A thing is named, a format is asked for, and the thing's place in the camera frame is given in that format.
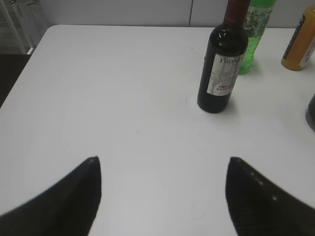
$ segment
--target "wine bottle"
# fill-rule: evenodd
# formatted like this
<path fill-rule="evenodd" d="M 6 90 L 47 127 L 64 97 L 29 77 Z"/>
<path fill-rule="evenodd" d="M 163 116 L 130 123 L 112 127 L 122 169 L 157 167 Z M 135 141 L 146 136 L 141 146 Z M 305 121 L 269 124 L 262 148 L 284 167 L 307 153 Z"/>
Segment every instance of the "wine bottle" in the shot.
<path fill-rule="evenodd" d="M 229 0 L 223 23 L 210 35 L 197 101 L 207 112 L 219 113 L 229 102 L 248 45 L 243 24 L 250 2 Z"/>

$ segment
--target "table surface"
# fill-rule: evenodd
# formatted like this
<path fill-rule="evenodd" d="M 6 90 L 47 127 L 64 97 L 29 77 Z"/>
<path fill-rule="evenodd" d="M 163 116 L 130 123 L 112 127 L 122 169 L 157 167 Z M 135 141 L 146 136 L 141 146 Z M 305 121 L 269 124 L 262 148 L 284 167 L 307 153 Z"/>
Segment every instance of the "table surface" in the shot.
<path fill-rule="evenodd" d="M 231 156 L 315 207 L 315 62 L 280 60 L 293 29 L 267 29 L 221 114 L 196 104 L 210 28 L 54 26 L 0 109 L 0 214 L 98 155 L 91 236 L 236 235 Z"/>

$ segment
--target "white label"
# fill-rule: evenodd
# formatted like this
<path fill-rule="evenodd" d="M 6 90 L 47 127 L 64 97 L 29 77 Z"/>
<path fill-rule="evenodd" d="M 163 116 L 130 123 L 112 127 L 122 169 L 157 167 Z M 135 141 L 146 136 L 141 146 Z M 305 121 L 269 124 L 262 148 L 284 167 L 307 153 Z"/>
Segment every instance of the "white label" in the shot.
<path fill-rule="evenodd" d="M 244 55 L 237 57 L 215 55 L 207 93 L 214 96 L 225 96 L 232 93 Z"/>
<path fill-rule="evenodd" d="M 303 59 L 301 60 L 300 67 L 306 66 L 307 62 L 310 60 L 313 52 L 315 50 L 315 37 L 313 38 L 309 48 L 306 50 Z"/>
<path fill-rule="evenodd" d="M 273 7 L 260 8 L 250 6 L 248 8 L 244 29 L 248 37 L 260 37 L 264 34 Z"/>

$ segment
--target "white wall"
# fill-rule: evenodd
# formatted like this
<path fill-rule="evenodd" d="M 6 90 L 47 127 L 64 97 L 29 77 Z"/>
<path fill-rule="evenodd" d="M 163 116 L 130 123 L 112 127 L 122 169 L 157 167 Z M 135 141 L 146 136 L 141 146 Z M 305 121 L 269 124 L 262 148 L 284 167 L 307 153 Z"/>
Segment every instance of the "white wall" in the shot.
<path fill-rule="evenodd" d="M 313 2 L 278 0 L 269 26 L 296 27 Z M 227 0 L 41 0 L 41 4 L 51 24 L 199 27 L 220 24 Z"/>
<path fill-rule="evenodd" d="M 52 24 L 189 26 L 191 0 L 41 0 Z"/>
<path fill-rule="evenodd" d="M 314 0 L 278 0 L 269 27 L 295 28 Z M 227 0 L 194 0 L 190 26 L 216 26 L 223 20 Z"/>

